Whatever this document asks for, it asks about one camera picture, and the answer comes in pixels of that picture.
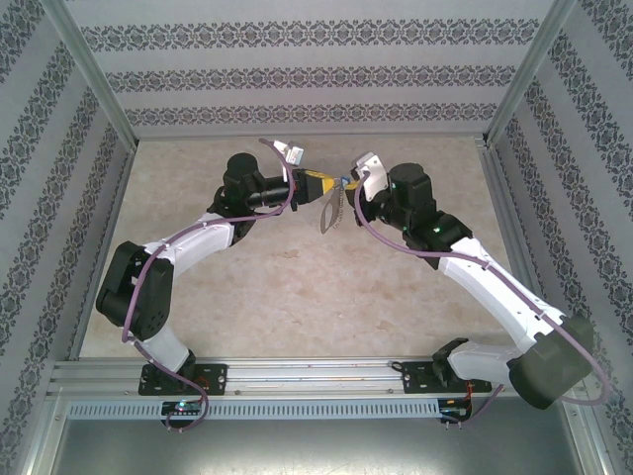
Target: metal plate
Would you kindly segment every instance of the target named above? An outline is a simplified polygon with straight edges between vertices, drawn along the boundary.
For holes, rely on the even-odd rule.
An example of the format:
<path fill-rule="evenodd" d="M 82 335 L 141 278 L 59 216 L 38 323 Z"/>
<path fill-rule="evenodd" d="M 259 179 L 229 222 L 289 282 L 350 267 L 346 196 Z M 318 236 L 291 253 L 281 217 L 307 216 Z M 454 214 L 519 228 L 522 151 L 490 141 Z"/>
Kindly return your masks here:
<path fill-rule="evenodd" d="M 433 374 L 432 361 L 403 361 L 399 364 L 402 367 L 405 394 L 466 393 L 467 391 L 466 381 L 463 380 L 452 382 L 446 388 L 442 386 Z M 473 379 L 471 384 L 473 393 L 490 393 L 493 389 L 493 385 L 488 381 Z"/>
<path fill-rule="evenodd" d="M 73 421 L 157 421 L 174 412 L 175 401 L 77 401 Z M 195 419 L 181 413 L 174 421 Z M 215 421 L 308 421 L 334 419 L 440 418 L 439 402 L 429 398 L 331 401 L 227 401 L 213 399 L 206 419 Z"/>
<path fill-rule="evenodd" d="M 157 420 L 67 425 L 54 475 L 583 473 L 559 411 L 508 398 L 462 430 L 408 418 L 212 421 L 185 434 Z"/>
<path fill-rule="evenodd" d="M 196 364 L 192 381 L 200 385 L 209 396 L 223 396 L 226 389 L 225 364 Z M 187 386 L 183 391 L 179 385 L 165 379 L 164 373 L 152 364 L 145 364 L 140 373 L 138 393 L 141 396 L 196 396 L 198 391 Z"/>

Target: metal frame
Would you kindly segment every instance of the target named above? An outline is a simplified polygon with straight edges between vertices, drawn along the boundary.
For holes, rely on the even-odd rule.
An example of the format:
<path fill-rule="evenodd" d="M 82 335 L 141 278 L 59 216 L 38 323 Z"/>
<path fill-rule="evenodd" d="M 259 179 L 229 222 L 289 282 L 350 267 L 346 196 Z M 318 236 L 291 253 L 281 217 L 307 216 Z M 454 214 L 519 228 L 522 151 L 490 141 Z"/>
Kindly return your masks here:
<path fill-rule="evenodd" d="M 401 373 L 391 368 L 391 362 L 419 361 L 428 358 L 310 358 L 310 359 L 248 359 L 218 358 L 201 359 L 201 363 L 222 363 L 228 365 L 226 394 L 212 398 L 212 405 L 230 406 L 239 402 L 243 407 L 261 407 L 278 403 L 280 407 L 302 406 L 326 407 L 337 402 L 338 406 L 374 408 L 377 405 L 414 408 L 426 404 L 422 411 L 408 409 L 395 410 L 394 415 L 381 415 L 376 410 L 361 409 L 354 419 L 437 417 L 433 412 L 437 399 L 460 398 L 462 393 L 451 394 L 405 394 Z M 73 403 L 99 402 L 115 404 L 118 407 L 138 402 L 177 401 L 178 397 L 143 397 L 137 392 L 142 359 L 87 358 L 80 361 L 57 362 L 45 395 L 44 408 L 36 427 L 33 442 L 27 455 L 24 475 L 51 473 L 54 460 L 61 444 L 65 423 L 70 416 Z M 577 396 L 586 393 L 584 386 L 575 388 Z M 488 395 L 478 394 L 482 399 Z M 518 397 L 512 390 L 503 391 L 501 397 Z M 595 424 L 592 411 L 575 405 L 565 405 L 570 430 L 573 434 L 579 457 L 585 473 L 590 475 L 609 474 L 609 461 L 600 438 L 595 438 Z M 112 418 L 90 418 L 111 420 Z M 122 416 L 116 419 L 147 420 L 148 417 Z M 245 414 L 224 411 L 218 417 L 208 419 L 257 419 Z M 294 419 L 294 415 L 266 419 Z M 296 419 L 305 418 L 299 415 Z M 321 419 L 352 419 L 332 413 Z"/>
<path fill-rule="evenodd" d="M 476 139 L 475 144 L 479 150 L 484 175 L 491 191 L 493 207 L 497 214 L 501 237 L 512 273 L 528 289 L 536 291 L 539 288 L 538 280 L 532 263 L 527 259 L 529 255 L 527 243 L 516 210 L 511 205 L 512 200 L 500 168 L 497 152 L 493 146 L 488 146 L 483 138 Z M 578 399 L 589 399 L 587 384 L 582 381 L 574 389 L 573 395 Z M 591 475 L 615 473 L 593 408 L 567 403 L 563 407 L 585 473 Z"/>
<path fill-rule="evenodd" d="M 577 0 L 554 0 L 550 10 L 543 19 L 541 28 L 538 29 L 534 41 L 530 45 L 521 65 L 518 67 L 516 74 L 514 74 L 512 82 L 510 82 L 507 92 L 501 99 L 497 111 L 491 120 L 491 124 L 486 132 L 488 144 L 495 143 L 501 134 L 503 134 L 503 129 L 512 117 L 512 114 L 514 114 L 516 106 L 523 97 L 527 85 L 536 74 L 536 71 L 547 55 L 547 50 L 558 36 L 565 20 L 567 20 L 572 8 L 577 3 Z"/>
<path fill-rule="evenodd" d="M 72 54 L 83 77 L 95 93 L 99 104 L 103 107 L 108 119 L 117 131 L 119 138 L 126 144 L 126 149 L 136 148 L 138 138 L 134 133 L 132 124 L 81 34 L 79 27 L 72 19 L 65 0 L 41 0 L 41 3 L 63 39 L 64 44 Z"/>

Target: enclosure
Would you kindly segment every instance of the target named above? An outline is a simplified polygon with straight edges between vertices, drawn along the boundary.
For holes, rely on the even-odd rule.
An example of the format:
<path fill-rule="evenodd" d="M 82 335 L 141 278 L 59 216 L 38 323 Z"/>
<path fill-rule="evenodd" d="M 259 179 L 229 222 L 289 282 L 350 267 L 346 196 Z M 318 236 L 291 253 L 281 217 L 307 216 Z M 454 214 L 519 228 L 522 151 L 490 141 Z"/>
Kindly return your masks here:
<path fill-rule="evenodd" d="M 0 0 L 0 473 L 633 473 L 631 7 Z M 164 434 L 173 398 L 137 393 L 145 361 L 95 309 L 104 271 L 199 219 L 236 153 L 279 175 L 259 138 L 335 178 L 367 151 L 422 165 L 501 266 L 590 321 L 606 404 L 506 388 L 444 430 L 391 363 L 511 338 L 347 203 L 323 235 L 327 194 L 174 282 L 170 326 L 228 373 L 210 421 Z"/>

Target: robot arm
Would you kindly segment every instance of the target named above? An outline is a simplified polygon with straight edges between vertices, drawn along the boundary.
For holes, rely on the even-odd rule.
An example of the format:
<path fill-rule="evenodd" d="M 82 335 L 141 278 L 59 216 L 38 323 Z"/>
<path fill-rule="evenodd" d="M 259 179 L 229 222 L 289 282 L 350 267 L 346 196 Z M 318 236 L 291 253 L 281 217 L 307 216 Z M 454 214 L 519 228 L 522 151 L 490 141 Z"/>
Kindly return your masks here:
<path fill-rule="evenodd" d="M 387 173 L 380 158 L 366 153 L 354 162 L 352 174 L 363 183 L 360 209 L 367 221 L 380 220 L 403 233 L 407 247 L 431 252 L 458 252 L 478 257 L 486 266 L 444 254 L 424 259 L 473 295 L 505 328 L 515 346 L 481 345 L 456 338 L 433 355 L 435 375 L 511 384 L 534 407 L 545 409 L 590 372 L 589 363 L 542 317 L 548 316 L 590 351 L 593 329 L 586 319 L 566 317 L 505 271 L 457 218 L 437 210 L 431 182 L 416 163 L 403 163 Z M 345 190 L 353 206 L 355 186 Z M 491 272 L 496 269 L 533 309 Z"/>
<path fill-rule="evenodd" d="M 275 146 L 285 151 L 287 161 L 296 162 L 299 148 L 280 142 L 275 142 Z M 130 326 L 131 336 L 151 358 L 188 379 L 193 374 L 195 355 L 167 324 L 173 281 L 210 254 L 239 242 L 254 225 L 254 221 L 213 221 L 253 216 L 257 208 L 284 203 L 291 180 L 294 194 L 290 206 L 295 211 L 298 205 L 314 201 L 334 184 L 330 177 L 302 168 L 293 169 L 291 180 L 286 174 L 264 178 L 255 157 L 247 153 L 230 158 L 223 180 L 224 186 L 216 193 L 212 206 L 194 223 L 203 225 L 172 242 L 148 266 Z M 96 301 L 97 310 L 115 326 L 124 326 L 140 271 L 170 238 L 144 245 L 127 241 L 116 249 Z"/>

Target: cable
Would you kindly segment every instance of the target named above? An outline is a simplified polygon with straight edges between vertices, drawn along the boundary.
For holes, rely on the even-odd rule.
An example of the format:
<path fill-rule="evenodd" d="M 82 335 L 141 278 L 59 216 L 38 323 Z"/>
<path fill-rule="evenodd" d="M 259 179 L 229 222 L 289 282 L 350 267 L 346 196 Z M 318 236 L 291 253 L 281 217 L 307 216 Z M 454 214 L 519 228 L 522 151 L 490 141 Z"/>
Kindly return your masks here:
<path fill-rule="evenodd" d="M 471 424 L 476 418 L 480 417 L 485 411 L 488 410 L 488 408 L 491 406 L 491 404 L 493 403 L 495 398 L 498 396 L 498 394 L 502 390 L 503 390 L 503 385 L 499 384 L 497 386 L 497 388 L 495 389 L 495 391 L 491 394 L 491 396 L 489 398 L 487 398 L 486 401 L 484 402 L 484 404 L 479 408 L 479 410 L 476 411 L 472 416 L 470 416 L 465 421 L 459 421 L 458 419 L 453 418 L 452 416 L 447 416 L 445 414 L 442 414 L 442 417 L 440 419 L 446 419 L 446 420 L 448 420 L 448 421 L 450 421 L 452 423 L 455 423 L 455 424 L 458 425 L 459 428 L 467 426 L 467 425 Z"/>
<path fill-rule="evenodd" d="M 289 192 L 288 192 L 288 198 L 286 198 L 286 201 L 284 201 L 284 203 L 282 203 L 282 205 L 275 209 L 274 211 L 271 211 L 270 213 L 266 213 L 266 214 L 262 214 L 262 215 L 255 215 L 255 216 L 244 216 L 244 217 L 239 217 L 239 218 L 219 218 L 216 220 L 210 220 L 210 221 L 206 221 L 206 222 L 202 222 L 202 223 L 196 223 L 195 225 L 190 226 L 189 228 L 186 228 L 178 233 L 176 233 L 174 236 L 170 237 L 168 240 L 165 241 L 164 244 L 162 244 L 161 246 L 159 246 L 152 254 L 151 256 L 147 259 L 147 261 L 145 262 L 145 264 L 143 265 L 142 269 L 140 270 L 140 274 L 138 275 L 138 279 L 136 281 L 136 285 L 135 285 L 135 289 L 132 292 L 132 297 L 130 298 L 130 305 L 128 306 L 128 312 L 126 313 L 126 320 L 124 322 L 123 325 L 123 334 L 121 336 L 121 341 L 123 343 L 127 343 L 127 342 L 131 342 L 134 344 L 135 348 L 140 352 L 140 354 L 142 354 L 151 364 L 153 364 L 156 368 L 158 368 L 160 371 L 168 374 L 169 376 L 171 376 L 174 379 L 177 379 L 178 381 L 181 381 L 185 384 L 187 384 L 188 386 L 194 388 L 196 391 L 198 391 L 202 397 L 202 401 L 204 403 L 204 410 L 201 411 L 200 416 L 195 419 L 194 421 L 192 421 L 190 424 L 188 424 L 185 427 L 173 427 L 169 424 L 169 421 L 171 420 L 171 417 L 174 415 L 174 413 L 170 413 L 167 416 L 167 419 L 165 421 L 165 425 L 167 426 L 167 430 L 177 430 L 178 432 L 184 432 L 185 430 L 189 430 L 191 428 L 194 428 L 195 426 L 197 426 L 198 424 L 200 424 L 203 419 L 207 416 L 207 412 L 209 411 L 209 397 L 207 396 L 207 392 L 201 388 L 199 385 L 197 385 L 196 383 L 194 383 L 193 381 L 188 380 L 187 378 L 179 375 L 178 373 L 171 371 L 170 369 L 168 369 L 167 367 L 163 366 L 159 361 L 156 361 L 143 347 L 142 345 L 138 342 L 138 340 L 136 338 L 134 338 L 133 336 L 130 337 L 129 333 L 130 333 L 130 326 L 132 324 L 132 319 L 133 319 L 133 315 L 136 309 L 136 301 L 138 300 L 138 294 L 140 292 L 140 288 L 142 287 L 143 282 L 145 281 L 145 278 L 147 276 L 147 272 L 149 270 L 149 267 L 151 266 L 151 263 L 158 257 L 158 255 L 160 255 L 160 253 L 167 249 L 172 243 L 176 242 L 179 238 L 186 236 L 188 233 L 191 233 L 195 230 L 198 230 L 199 228 L 205 228 L 207 226 L 212 226 L 212 225 L 222 225 L 224 223 L 243 223 L 245 221 L 258 221 L 258 220 L 263 220 L 265 218 L 272 218 L 273 216 L 279 216 L 286 208 L 288 208 L 288 206 L 290 205 L 290 203 L 293 200 L 293 195 L 295 194 L 295 184 L 292 181 L 292 176 L 293 176 L 293 171 L 292 168 L 290 167 L 290 165 L 286 162 L 286 158 L 284 157 L 284 155 L 274 146 L 274 144 L 270 141 L 267 141 L 266 139 L 260 139 L 259 140 L 261 143 L 269 146 L 278 156 L 278 158 L 281 160 L 281 164 L 282 166 L 285 168 L 286 173 L 289 177 L 290 180 L 290 187 L 289 187 Z"/>
<path fill-rule="evenodd" d="M 466 389 L 467 393 L 464 401 L 468 401 L 468 408 L 466 408 L 466 411 L 469 411 L 473 407 L 473 383 L 466 381 Z"/>
<path fill-rule="evenodd" d="M 591 354 L 580 343 L 578 343 L 575 338 L 573 338 L 569 333 L 567 333 L 565 329 L 561 328 L 556 322 L 554 322 L 544 312 L 542 312 L 541 309 L 539 309 L 536 306 L 536 304 L 534 304 L 527 296 L 525 296 L 523 292 L 521 292 L 505 275 L 503 275 L 502 272 L 500 272 L 498 269 L 496 269 L 493 266 L 489 266 L 490 264 L 489 262 L 479 259 L 478 257 L 472 256 L 472 255 L 462 254 L 460 252 L 440 252 L 440 251 L 409 249 L 408 247 L 404 247 L 403 245 L 396 244 L 392 240 L 384 237 L 383 235 L 378 233 L 376 230 L 374 230 L 370 226 L 369 222 L 367 221 L 367 218 L 365 218 L 365 215 L 363 215 L 363 211 L 360 206 L 360 192 L 363 189 L 363 184 L 365 183 L 365 180 L 367 180 L 367 178 L 369 178 L 368 172 L 364 174 L 364 176 L 361 178 L 360 182 L 358 183 L 358 186 L 356 186 L 356 190 L 354 191 L 354 209 L 356 210 L 356 216 L 358 217 L 361 224 L 367 229 L 367 231 L 369 231 L 369 233 L 374 238 L 376 238 L 383 244 L 395 250 L 399 250 L 407 254 L 415 255 L 417 257 L 454 257 L 454 258 L 468 260 L 470 262 L 475 262 L 476 264 L 484 267 L 486 270 L 489 270 L 497 279 L 503 282 L 503 284 L 505 284 L 505 286 L 508 289 L 510 289 L 512 293 L 514 293 L 514 295 L 516 295 L 516 297 L 518 297 L 521 300 L 521 302 L 527 305 L 527 307 L 532 312 L 534 312 L 538 316 L 538 318 L 543 319 L 545 323 L 547 323 L 550 327 L 552 327 L 552 329 L 554 329 L 571 346 L 573 346 L 574 349 L 578 353 L 580 353 L 581 356 L 591 365 L 591 368 L 593 368 L 593 371 L 595 371 L 595 374 L 600 380 L 600 383 L 602 383 L 602 388 L 601 388 L 602 392 L 600 396 L 596 399 L 585 401 L 581 399 L 568 398 L 566 396 L 562 396 L 559 399 L 566 403 L 578 404 L 579 406 L 598 406 L 600 404 L 604 404 L 609 399 L 609 396 L 611 395 L 611 385 L 609 384 L 608 376 L 606 375 L 604 370 L 600 367 L 600 365 L 597 364 L 597 361 L 595 360 L 595 358 L 593 358 L 593 356 L 591 356 Z"/>

